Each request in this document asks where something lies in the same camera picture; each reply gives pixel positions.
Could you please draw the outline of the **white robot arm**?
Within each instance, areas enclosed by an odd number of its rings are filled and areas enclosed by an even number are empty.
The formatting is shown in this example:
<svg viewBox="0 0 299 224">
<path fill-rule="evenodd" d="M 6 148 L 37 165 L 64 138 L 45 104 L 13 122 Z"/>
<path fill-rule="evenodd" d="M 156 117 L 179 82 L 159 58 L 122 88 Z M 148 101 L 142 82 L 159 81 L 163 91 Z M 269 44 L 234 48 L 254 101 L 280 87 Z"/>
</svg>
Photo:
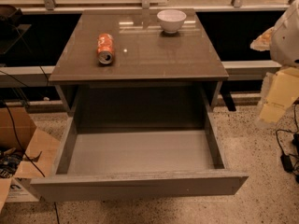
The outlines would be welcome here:
<svg viewBox="0 0 299 224">
<path fill-rule="evenodd" d="M 275 25 L 250 44 L 258 51 L 270 51 L 272 61 L 281 65 L 263 79 L 257 124 L 261 127 L 277 123 L 299 98 L 299 0 L 295 0 Z"/>
</svg>

